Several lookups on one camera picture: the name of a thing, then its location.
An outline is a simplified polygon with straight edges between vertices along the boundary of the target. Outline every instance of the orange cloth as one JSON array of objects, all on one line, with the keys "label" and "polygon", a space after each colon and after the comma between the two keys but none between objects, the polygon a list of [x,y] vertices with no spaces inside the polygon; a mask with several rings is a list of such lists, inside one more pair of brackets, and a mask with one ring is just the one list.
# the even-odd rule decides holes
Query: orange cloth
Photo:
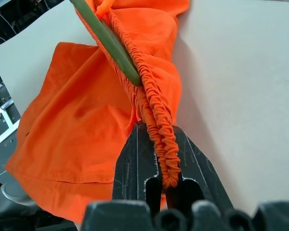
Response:
[{"label": "orange cloth", "polygon": [[[188,0],[116,0],[107,15],[110,23],[113,17],[120,21],[140,51],[173,123],[181,93],[171,63],[175,17],[187,7]],[[21,118],[17,149],[6,166],[41,208],[77,223],[88,203],[111,199],[117,157],[133,124],[147,118],[137,101],[144,87],[136,90],[119,78],[103,52],[57,45],[42,89]]]}]

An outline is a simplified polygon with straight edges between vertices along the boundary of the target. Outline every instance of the metal frame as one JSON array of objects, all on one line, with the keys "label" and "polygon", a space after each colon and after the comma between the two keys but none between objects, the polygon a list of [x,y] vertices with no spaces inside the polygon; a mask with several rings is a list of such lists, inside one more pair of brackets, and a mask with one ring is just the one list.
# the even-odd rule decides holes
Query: metal frame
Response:
[{"label": "metal frame", "polygon": [[6,124],[9,127],[4,133],[2,133],[0,135],[0,143],[2,141],[4,141],[6,138],[8,138],[8,136],[10,136],[14,131],[16,131],[17,128],[18,128],[18,125],[19,125],[19,121],[20,120],[17,120],[16,123],[13,124],[11,119],[10,119],[10,117],[9,117],[9,115],[7,114],[7,112],[5,110],[9,106],[11,106],[13,103],[14,103],[14,101],[12,99],[10,99],[8,102],[6,102],[4,105],[2,105],[0,107],[0,114],[3,115],[3,118],[4,118]]}]

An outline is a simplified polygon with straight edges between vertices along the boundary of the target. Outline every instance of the orange fabric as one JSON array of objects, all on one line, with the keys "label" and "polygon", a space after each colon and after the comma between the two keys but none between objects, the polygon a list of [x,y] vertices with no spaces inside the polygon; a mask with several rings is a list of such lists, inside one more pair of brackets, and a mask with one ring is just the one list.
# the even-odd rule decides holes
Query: orange fabric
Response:
[{"label": "orange fabric", "polygon": [[100,48],[58,44],[6,166],[40,207],[80,223],[89,202],[109,200],[117,157],[140,118],[166,170],[164,186],[176,184],[171,124],[181,84],[171,53],[175,16],[187,7],[188,0],[117,0],[104,14],[131,54],[143,87],[131,85],[99,41]]}]

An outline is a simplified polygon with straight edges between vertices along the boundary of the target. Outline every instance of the orange garment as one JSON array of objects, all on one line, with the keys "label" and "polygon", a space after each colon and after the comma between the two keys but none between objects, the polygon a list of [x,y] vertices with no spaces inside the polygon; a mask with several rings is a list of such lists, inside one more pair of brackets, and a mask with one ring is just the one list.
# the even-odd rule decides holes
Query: orange garment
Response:
[{"label": "orange garment", "polygon": [[[146,81],[138,89],[103,48],[57,45],[42,89],[21,118],[17,149],[6,166],[41,208],[80,223],[88,203],[111,199],[116,160],[133,124],[141,118],[160,126],[155,117],[164,114],[169,115],[164,121],[175,122],[181,83],[171,54],[175,17],[187,7],[188,0],[116,0],[106,13]],[[140,103],[155,83],[167,112],[162,115],[150,109],[151,99]],[[150,134],[171,134],[166,125]],[[167,149],[169,142],[174,141],[160,141],[155,149]]]}]

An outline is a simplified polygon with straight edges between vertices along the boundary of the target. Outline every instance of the wrinkled fabric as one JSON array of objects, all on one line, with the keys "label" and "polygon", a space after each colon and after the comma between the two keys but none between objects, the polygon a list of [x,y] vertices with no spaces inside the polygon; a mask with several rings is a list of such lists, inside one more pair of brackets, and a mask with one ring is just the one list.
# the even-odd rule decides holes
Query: wrinkled fabric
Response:
[{"label": "wrinkled fabric", "polygon": [[[117,0],[112,7],[144,55],[173,121],[181,93],[171,63],[175,17],[187,7],[188,0]],[[138,120],[100,48],[59,43],[39,95],[20,120],[6,169],[41,208],[80,223],[88,203],[111,199],[117,158]]]}]

